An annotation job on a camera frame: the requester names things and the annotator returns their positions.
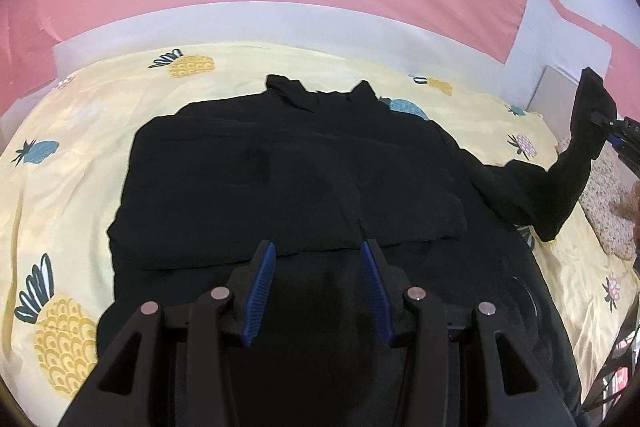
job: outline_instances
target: black garment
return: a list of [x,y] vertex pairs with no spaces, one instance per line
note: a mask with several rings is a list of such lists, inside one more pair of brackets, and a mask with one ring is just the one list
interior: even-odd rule
[[586,183],[586,149],[549,172],[488,167],[366,82],[312,93],[275,75],[264,93],[155,118],[136,134],[108,230],[115,302],[98,352],[142,302],[193,301],[268,238],[279,260],[263,326],[230,354],[241,424],[391,425],[404,352],[376,342],[364,300],[358,249],[373,237],[443,301],[505,311],[575,414],[572,348],[513,225],[555,236]]

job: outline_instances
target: floral pillow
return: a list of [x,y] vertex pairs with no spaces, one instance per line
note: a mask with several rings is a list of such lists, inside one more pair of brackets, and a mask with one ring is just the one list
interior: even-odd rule
[[[568,145],[566,137],[558,144],[558,152]],[[637,200],[623,187],[616,158],[613,147],[606,143],[591,163],[591,176],[579,201],[605,253],[631,261],[636,257],[633,210]]]

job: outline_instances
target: bed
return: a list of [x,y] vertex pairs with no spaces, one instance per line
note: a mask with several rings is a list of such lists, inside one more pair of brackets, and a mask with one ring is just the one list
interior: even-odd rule
[[[30,420],[57,424],[96,363],[112,301],[106,229],[134,133],[187,103],[260,92],[268,73],[311,90],[366,79],[391,109],[437,121],[488,164],[548,168],[554,134],[528,112],[463,84],[267,42],[189,45],[98,61],[53,84],[0,156],[0,376]],[[578,204],[558,237],[529,242],[574,348],[585,398],[636,303],[631,261],[607,256]]]

